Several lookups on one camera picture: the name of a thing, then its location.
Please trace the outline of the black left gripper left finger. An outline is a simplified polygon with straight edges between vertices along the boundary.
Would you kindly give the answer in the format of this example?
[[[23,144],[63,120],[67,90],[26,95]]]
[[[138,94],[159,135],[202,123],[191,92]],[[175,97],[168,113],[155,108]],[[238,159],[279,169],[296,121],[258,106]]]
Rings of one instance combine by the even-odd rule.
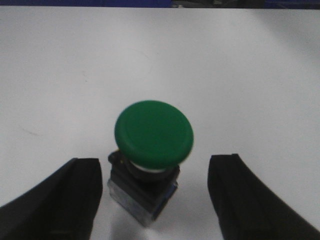
[[[97,158],[73,158],[1,206],[2,240],[88,240],[103,192]]]

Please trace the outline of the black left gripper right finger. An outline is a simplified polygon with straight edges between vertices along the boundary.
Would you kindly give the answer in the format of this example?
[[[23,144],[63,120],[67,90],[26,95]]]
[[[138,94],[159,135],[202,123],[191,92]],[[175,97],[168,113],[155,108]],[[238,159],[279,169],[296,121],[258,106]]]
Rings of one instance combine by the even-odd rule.
[[[318,240],[320,232],[272,192],[238,154],[212,155],[207,187],[225,240]]]

